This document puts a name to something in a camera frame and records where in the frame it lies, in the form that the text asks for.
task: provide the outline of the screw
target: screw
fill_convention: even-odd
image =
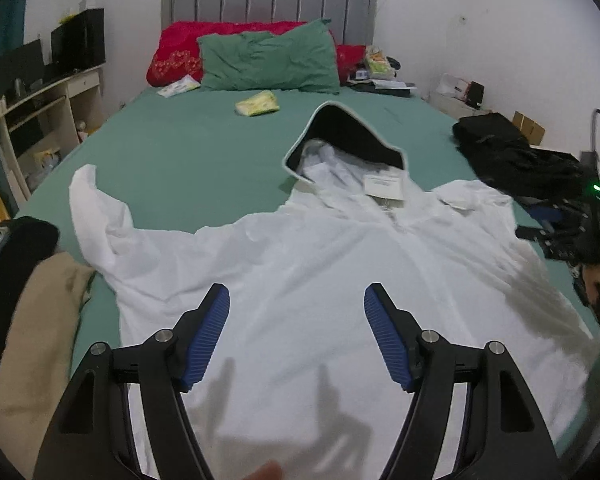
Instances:
[[[504,354],[505,348],[501,342],[491,341],[489,343],[489,350],[491,350],[496,355],[500,355],[500,354]]]
[[[162,330],[158,330],[158,332],[155,333],[155,340],[159,341],[160,343],[166,343],[172,337],[173,332],[168,328],[163,328]]]
[[[89,352],[91,352],[92,355],[104,354],[106,351],[107,345],[104,343],[94,343],[91,345],[91,348],[89,348]]]
[[[438,341],[438,339],[440,339],[440,334],[438,334],[438,332],[435,330],[425,330],[422,332],[422,338],[427,343],[435,343]]]

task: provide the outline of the cable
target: cable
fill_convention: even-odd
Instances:
[[[591,151],[596,151],[596,130],[598,128],[598,115],[600,115],[600,109],[596,108],[593,110],[591,115]]]

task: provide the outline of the shirt tag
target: shirt tag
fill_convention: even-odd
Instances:
[[[365,194],[389,200],[404,200],[402,179],[399,176],[365,175]]]

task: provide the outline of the ribbed blue rubber pad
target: ribbed blue rubber pad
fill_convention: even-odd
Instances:
[[[374,290],[365,291],[365,315],[392,380],[407,390],[411,384],[407,350]]]
[[[228,316],[229,290],[223,286],[206,313],[205,319],[200,324],[189,349],[187,349],[187,367],[181,378],[187,391],[204,377],[211,354],[216,348],[216,343]]]

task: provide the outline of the human hand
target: human hand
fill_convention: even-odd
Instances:
[[[596,304],[598,301],[598,290],[596,284],[600,283],[600,265],[585,266],[582,273],[585,289],[587,291],[587,299],[590,304]]]
[[[243,480],[282,480],[284,475],[280,464],[275,460],[270,460]]]

